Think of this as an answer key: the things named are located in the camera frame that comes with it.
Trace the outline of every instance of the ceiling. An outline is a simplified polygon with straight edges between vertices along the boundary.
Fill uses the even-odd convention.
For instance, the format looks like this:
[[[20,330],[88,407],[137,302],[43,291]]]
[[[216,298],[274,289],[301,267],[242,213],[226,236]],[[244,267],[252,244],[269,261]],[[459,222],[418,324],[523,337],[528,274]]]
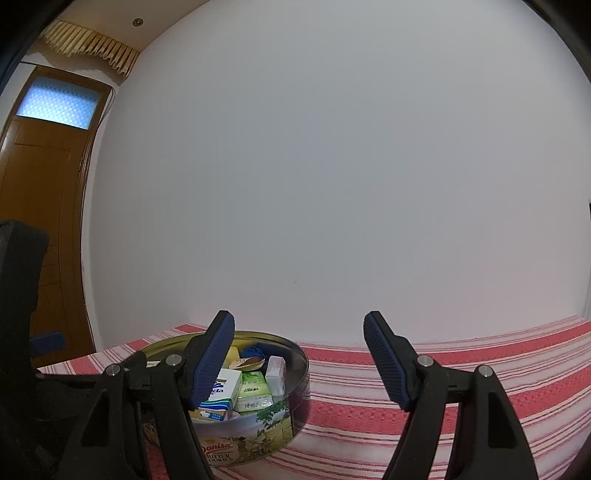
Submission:
[[[207,0],[74,0],[60,15],[82,27],[108,35],[137,50]],[[134,27],[135,18],[144,23]]]

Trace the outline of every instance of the frosted glass window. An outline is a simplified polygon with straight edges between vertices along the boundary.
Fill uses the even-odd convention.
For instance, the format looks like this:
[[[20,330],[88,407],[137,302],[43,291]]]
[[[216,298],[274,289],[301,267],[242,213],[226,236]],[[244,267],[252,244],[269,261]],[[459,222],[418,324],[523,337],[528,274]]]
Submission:
[[[99,92],[89,88],[38,76],[29,87],[17,115],[88,130],[99,96]]]

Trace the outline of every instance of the metal screw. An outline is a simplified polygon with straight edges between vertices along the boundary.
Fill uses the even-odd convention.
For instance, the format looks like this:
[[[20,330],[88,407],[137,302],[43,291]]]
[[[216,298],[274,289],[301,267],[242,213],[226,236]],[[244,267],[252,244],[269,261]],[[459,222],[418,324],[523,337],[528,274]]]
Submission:
[[[483,377],[492,377],[495,374],[495,371],[489,367],[488,365],[481,365],[478,367],[478,373],[480,373]]]
[[[433,365],[433,358],[431,358],[428,355],[419,355],[417,358],[417,362],[419,365],[422,365],[424,367],[430,367],[431,365]]]
[[[110,377],[114,377],[119,372],[121,372],[121,367],[119,364],[110,364],[107,368],[105,368],[105,373]]]
[[[165,360],[166,364],[170,365],[171,367],[176,367],[182,361],[183,357],[178,353],[171,353],[168,357],[166,357]]]

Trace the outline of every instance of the tablecloth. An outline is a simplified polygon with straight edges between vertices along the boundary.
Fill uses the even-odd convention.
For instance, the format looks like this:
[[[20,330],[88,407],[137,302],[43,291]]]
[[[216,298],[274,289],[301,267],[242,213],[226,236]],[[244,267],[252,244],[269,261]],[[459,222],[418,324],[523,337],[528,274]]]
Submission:
[[[203,330],[186,324],[82,358],[47,373],[101,372],[150,343]],[[350,480],[381,478],[406,414],[388,400],[364,348],[301,345],[310,360],[311,413],[300,434],[254,463],[219,468],[222,480]],[[524,427],[541,480],[558,478],[591,429],[591,322],[569,317],[495,337],[414,345],[442,365],[492,366]],[[443,479],[457,406],[450,405],[430,478]],[[167,479],[159,451],[148,445],[154,480]]]

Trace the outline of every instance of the door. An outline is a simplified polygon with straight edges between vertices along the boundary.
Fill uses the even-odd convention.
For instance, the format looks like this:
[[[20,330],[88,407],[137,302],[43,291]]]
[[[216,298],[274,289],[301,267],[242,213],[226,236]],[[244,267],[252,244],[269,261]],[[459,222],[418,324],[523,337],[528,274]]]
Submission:
[[[59,331],[66,347],[33,360],[48,365],[95,351],[82,288],[80,230],[87,160],[107,85],[38,67],[17,99],[0,150],[0,219],[45,230],[31,336]]]

